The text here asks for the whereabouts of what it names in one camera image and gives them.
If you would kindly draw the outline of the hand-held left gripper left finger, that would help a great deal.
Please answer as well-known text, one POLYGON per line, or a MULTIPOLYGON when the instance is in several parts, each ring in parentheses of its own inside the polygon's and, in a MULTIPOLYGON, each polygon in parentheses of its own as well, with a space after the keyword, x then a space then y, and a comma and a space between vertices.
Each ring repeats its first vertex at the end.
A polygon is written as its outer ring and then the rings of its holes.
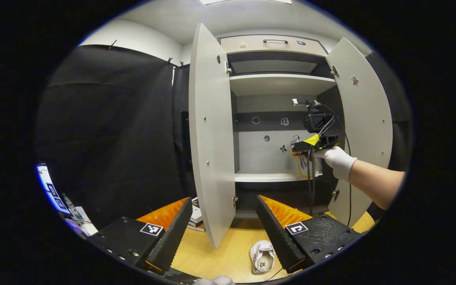
POLYGON ((192 197, 186 197, 138 219, 118 218, 87 241, 129 266, 164 274, 171 267, 191 216, 192 197))

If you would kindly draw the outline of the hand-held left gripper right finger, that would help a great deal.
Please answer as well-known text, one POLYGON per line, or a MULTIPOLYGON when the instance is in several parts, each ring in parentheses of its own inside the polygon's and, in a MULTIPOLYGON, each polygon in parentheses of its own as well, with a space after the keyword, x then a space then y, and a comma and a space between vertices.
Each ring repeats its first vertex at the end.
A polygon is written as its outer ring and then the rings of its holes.
POLYGON ((312 217, 262 195, 257 201, 256 214, 288 274, 324 263, 362 237, 329 215, 312 217))

